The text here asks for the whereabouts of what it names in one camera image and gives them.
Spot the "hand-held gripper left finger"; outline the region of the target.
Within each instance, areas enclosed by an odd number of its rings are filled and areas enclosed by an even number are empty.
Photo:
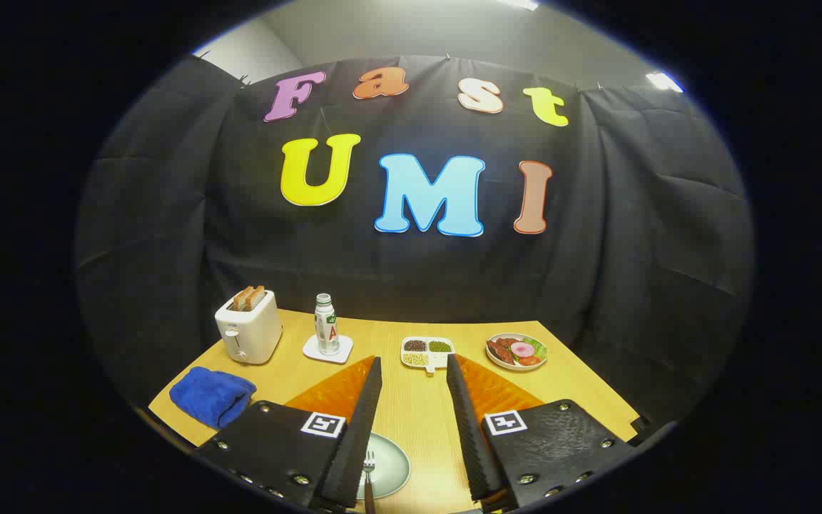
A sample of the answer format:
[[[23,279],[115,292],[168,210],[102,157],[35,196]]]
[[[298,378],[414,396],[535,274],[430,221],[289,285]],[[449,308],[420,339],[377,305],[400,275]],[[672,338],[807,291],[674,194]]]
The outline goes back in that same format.
[[[369,356],[290,403],[261,400],[202,443],[195,456],[249,488],[301,508],[355,507],[382,390]]]

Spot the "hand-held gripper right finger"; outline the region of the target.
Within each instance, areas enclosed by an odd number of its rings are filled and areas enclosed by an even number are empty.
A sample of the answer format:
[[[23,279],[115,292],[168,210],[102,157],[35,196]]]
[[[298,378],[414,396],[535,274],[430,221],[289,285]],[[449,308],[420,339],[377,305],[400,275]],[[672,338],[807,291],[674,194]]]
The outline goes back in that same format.
[[[447,387],[471,498],[483,511],[565,495],[637,452],[576,400],[539,400],[472,359],[450,355]]]

